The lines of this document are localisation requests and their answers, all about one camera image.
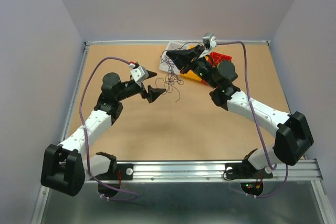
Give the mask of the yellow plastic bin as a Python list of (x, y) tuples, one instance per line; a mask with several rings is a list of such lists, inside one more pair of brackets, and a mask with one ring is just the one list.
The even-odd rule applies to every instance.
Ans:
[(185, 79), (188, 79), (188, 80), (204, 83), (204, 81), (202, 80), (202, 78), (200, 78), (199, 76), (197, 76), (192, 71), (189, 71), (188, 73), (185, 73), (185, 74), (181, 73), (180, 76), (183, 77), (183, 78), (185, 78)]

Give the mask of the white plastic bin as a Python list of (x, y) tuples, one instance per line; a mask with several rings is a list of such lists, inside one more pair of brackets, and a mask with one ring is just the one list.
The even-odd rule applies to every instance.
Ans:
[(169, 66), (168, 63), (166, 62), (166, 52), (168, 50), (175, 50), (175, 49), (179, 49), (183, 46), (184, 44), (180, 41), (173, 41), (171, 40), (168, 45), (166, 46), (166, 48), (164, 49), (164, 51), (162, 52), (161, 55), (161, 59), (160, 59), (160, 64), (159, 64), (159, 69), (165, 72), (168, 72), (169, 70)]

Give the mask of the red plastic bin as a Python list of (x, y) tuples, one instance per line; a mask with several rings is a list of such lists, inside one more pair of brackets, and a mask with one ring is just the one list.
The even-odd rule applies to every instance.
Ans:
[(211, 63), (212, 65), (217, 65), (219, 64), (220, 62), (222, 62), (223, 60), (226, 60), (226, 61), (231, 61), (232, 60), (232, 57), (231, 56), (227, 56), (227, 55), (224, 55), (224, 54), (220, 54), (218, 52), (211, 52), (209, 54), (209, 56), (207, 56), (207, 61), (209, 63)]

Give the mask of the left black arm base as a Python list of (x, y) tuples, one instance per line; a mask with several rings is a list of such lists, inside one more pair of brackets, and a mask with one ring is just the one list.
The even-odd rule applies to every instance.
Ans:
[(111, 162), (91, 164), (91, 172), (99, 180), (132, 180), (134, 164)]

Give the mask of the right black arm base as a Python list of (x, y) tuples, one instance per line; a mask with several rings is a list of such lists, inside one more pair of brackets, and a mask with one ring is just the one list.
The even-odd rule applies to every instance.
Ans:
[(248, 158), (257, 149), (252, 150), (247, 154), (241, 162), (226, 164), (226, 168), (222, 174), (224, 180), (231, 181), (235, 179), (261, 179), (273, 178), (273, 173), (267, 173), (265, 169), (256, 170), (249, 162)]

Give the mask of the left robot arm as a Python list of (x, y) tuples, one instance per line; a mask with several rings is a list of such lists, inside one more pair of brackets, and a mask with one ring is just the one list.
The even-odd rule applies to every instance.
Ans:
[(141, 66), (131, 69), (130, 72), (130, 80), (125, 82), (121, 81), (117, 73), (107, 73), (102, 78), (97, 104), (84, 124), (61, 143), (50, 144), (45, 149), (41, 185), (75, 196), (84, 182), (97, 175), (121, 180), (122, 172), (118, 169), (114, 155), (98, 152), (90, 157), (88, 149), (119, 118), (123, 110), (123, 100), (139, 94), (148, 103), (152, 103), (166, 91), (144, 86), (144, 80), (155, 77), (155, 72)]

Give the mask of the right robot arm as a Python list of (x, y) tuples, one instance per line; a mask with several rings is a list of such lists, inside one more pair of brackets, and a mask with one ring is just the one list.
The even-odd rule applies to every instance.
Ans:
[(306, 117), (300, 112), (281, 112), (252, 99), (233, 84), (238, 75), (232, 62), (223, 60), (214, 66), (203, 52), (202, 46), (196, 46), (168, 50), (166, 56), (180, 73), (192, 71), (212, 87), (210, 96), (216, 106), (255, 122), (257, 129), (265, 129), (275, 139), (273, 146), (263, 146), (247, 157), (241, 165), (243, 174), (253, 177), (261, 169), (278, 163), (295, 165), (314, 143)]

